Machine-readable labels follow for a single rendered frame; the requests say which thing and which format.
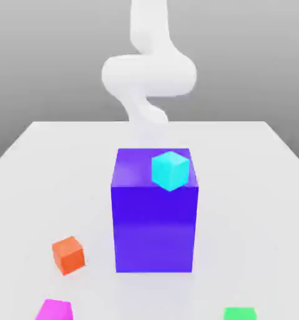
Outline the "small cyan cube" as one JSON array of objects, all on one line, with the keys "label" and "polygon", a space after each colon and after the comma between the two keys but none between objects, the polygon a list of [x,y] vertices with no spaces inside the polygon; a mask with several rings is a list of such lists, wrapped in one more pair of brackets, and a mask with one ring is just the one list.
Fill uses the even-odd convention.
[{"label": "small cyan cube", "polygon": [[168,151],[153,157],[151,165],[152,181],[167,191],[188,183],[190,161],[176,152]]}]

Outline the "small orange cube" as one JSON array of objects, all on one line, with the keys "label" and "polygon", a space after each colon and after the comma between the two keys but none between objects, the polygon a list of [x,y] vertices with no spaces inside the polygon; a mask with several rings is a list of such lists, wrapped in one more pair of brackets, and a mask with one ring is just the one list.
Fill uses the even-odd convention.
[{"label": "small orange cube", "polygon": [[55,264],[64,276],[86,265],[83,247],[74,236],[55,242],[52,251]]}]

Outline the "small magenta cube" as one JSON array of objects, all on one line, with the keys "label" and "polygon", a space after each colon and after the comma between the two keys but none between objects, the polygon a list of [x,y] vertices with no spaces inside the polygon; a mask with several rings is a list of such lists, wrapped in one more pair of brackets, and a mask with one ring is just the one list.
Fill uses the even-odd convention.
[{"label": "small magenta cube", "polygon": [[74,320],[71,303],[46,299],[35,320]]}]

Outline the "small green cube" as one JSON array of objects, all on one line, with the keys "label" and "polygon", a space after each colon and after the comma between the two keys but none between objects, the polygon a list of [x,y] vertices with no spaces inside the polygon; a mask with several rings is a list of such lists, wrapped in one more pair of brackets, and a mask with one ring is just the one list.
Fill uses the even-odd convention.
[{"label": "small green cube", "polygon": [[257,314],[252,307],[226,307],[223,320],[257,320]]}]

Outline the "large purple box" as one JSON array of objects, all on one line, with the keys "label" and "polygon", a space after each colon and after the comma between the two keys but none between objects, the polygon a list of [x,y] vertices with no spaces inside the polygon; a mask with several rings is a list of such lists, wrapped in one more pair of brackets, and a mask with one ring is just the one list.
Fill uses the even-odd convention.
[{"label": "large purple box", "polygon": [[173,191],[153,182],[153,158],[169,151],[117,151],[110,188],[118,273],[192,271],[199,184],[187,148],[173,153],[188,163],[188,181]]}]

